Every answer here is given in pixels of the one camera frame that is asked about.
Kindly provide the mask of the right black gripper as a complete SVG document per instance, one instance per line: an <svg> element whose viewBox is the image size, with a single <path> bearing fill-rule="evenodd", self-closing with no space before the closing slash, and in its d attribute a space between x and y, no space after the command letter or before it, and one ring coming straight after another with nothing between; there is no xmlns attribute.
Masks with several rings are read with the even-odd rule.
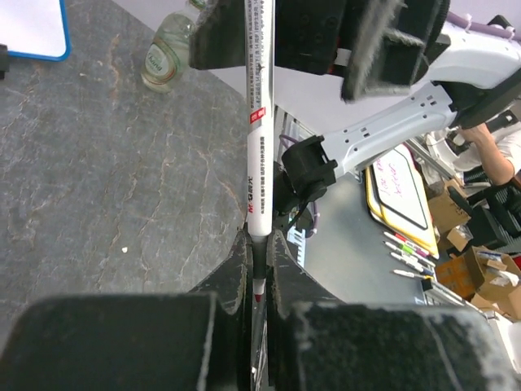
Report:
<svg viewBox="0 0 521 391"><path fill-rule="evenodd" d="M344 102L406 95L428 69L426 53L440 35L449 5L449 1L276 1L275 65L314 75L343 75ZM244 66L244 17L244 1L207 1L190 37L189 65Z"/></svg>

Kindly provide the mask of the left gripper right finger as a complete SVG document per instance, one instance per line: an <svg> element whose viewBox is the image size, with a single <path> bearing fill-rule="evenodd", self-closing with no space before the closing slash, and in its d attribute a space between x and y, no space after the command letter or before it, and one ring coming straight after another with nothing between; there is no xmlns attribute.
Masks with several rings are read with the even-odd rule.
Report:
<svg viewBox="0 0 521 391"><path fill-rule="evenodd" d="M517 390L520 377L478 311L347 304L274 231L267 255L269 383L277 390Z"/></svg>

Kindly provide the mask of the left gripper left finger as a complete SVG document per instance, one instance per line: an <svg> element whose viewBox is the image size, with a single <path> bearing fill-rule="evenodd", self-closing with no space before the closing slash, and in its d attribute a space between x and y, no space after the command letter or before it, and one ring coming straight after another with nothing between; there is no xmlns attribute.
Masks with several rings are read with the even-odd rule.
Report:
<svg viewBox="0 0 521 391"><path fill-rule="evenodd" d="M252 250L185 293L48 297L15 322L1 355L4 390L249 390Z"/></svg>

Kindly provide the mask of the white marker pen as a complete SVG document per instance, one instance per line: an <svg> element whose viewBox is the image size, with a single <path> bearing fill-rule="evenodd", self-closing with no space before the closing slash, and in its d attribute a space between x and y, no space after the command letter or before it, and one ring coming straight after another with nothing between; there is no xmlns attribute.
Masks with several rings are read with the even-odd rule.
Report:
<svg viewBox="0 0 521 391"><path fill-rule="evenodd" d="M273 225L275 2L248 0L245 11L247 70L247 230L252 240L252 291L265 293L267 239Z"/></svg>

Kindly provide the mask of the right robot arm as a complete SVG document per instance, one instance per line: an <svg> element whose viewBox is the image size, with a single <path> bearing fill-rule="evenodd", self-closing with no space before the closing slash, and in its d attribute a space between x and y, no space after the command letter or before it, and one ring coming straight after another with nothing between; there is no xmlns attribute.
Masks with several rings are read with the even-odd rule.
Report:
<svg viewBox="0 0 521 391"><path fill-rule="evenodd" d="M520 90L520 33L446 1L211 1L196 21L190 65L247 69L247 215L283 213L268 131L277 67L341 79L351 103L396 94L399 103L285 155L291 204L309 202L350 169L407 138L494 116Z"/></svg>

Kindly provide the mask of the yellow framed whiteboard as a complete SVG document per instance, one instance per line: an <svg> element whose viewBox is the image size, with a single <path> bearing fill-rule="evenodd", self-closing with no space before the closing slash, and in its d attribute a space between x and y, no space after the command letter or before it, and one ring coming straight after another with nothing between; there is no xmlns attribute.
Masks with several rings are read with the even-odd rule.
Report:
<svg viewBox="0 0 521 391"><path fill-rule="evenodd" d="M437 259L435 230L422 177L405 145L365 170L366 202L374 218Z"/></svg>

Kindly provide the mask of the blue framed whiteboard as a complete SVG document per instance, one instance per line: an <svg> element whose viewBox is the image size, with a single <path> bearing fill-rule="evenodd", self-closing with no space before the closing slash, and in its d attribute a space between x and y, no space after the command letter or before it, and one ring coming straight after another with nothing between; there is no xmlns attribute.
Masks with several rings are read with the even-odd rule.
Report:
<svg viewBox="0 0 521 391"><path fill-rule="evenodd" d="M71 49L64 0L1 1L1 77L14 58L59 62Z"/></svg>

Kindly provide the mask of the spare marker pen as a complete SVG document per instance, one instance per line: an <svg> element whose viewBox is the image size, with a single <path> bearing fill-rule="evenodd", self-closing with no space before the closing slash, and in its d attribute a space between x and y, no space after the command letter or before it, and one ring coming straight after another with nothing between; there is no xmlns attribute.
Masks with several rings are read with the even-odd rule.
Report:
<svg viewBox="0 0 521 391"><path fill-rule="evenodd" d="M413 242L411 242L405 238L402 238L401 236L392 235L391 233L386 232L386 231L384 231L383 234L390 240L392 240L398 244L403 244L403 245L407 246L408 248L411 248L415 253L421 254L423 256L429 255L429 252L427 250L425 250L424 248L421 248L420 246L417 246L417 244L414 244Z"/></svg>
<svg viewBox="0 0 521 391"><path fill-rule="evenodd" d="M392 270L392 273L394 275L398 275L398 276L405 277L408 279L420 279L420 280L432 279L432 277L430 275L422 275L419 273L413 273L413 272L409 272L406 270Z"/></svg>
<svg viewBox="0 0 521 391"><path fill-rule="evenodd" d="M413 257L416 257L417 259L421 258L421 256L419 254L417 254L412 248L409 248L405 245L395 245L395 244L389 243L387 241L383 241L383 244L393 251L409 254Z"/></svg>
<svg viewBox="0 0 521 391"><path fill-rule="evenodd" d="M397 253L390 253L390 255L398 261L402 262L403 264L407 265L411 269L416 270L421 275L433 276L431 270L425 268L424 266L421 266L415 261L411 261L410 259L403 257Z"/></svg>

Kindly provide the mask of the glass soda bottle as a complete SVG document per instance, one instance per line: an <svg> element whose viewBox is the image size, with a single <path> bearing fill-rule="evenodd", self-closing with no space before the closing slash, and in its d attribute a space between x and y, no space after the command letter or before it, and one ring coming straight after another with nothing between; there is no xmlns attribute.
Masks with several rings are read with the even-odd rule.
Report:
<svg viewBox="0 0 521 391"><path fill-rule="evenodd" d="M189 68L190 36L206 6L206 1L186 1L181 10L161 22L142 63L142 81L149 89L168 93Z"/></svg>

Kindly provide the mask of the cardboard box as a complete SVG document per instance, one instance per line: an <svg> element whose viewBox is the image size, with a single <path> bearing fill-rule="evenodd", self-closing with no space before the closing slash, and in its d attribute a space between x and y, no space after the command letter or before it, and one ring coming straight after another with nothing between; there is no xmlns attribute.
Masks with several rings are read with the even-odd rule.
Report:
<svg viewBox="0 0 521 391"><path fill-rule="evenodd" d="M436 267L439 283L481 310L520 320L520 269L506 253L471 247Z"/></svg>

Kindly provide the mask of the person in white shirt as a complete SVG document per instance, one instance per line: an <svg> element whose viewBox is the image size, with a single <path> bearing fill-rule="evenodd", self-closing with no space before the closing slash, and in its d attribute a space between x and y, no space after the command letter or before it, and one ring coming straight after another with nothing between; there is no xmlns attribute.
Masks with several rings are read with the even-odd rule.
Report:
<svg viewBox="0 0 521 391"><path fill-rule="evenodd" d="M520 123L491 133L485 123L460 129L471 145L452 163L456 172L467 172L481 166L494 185L508 183L520 171Z"/></svg>

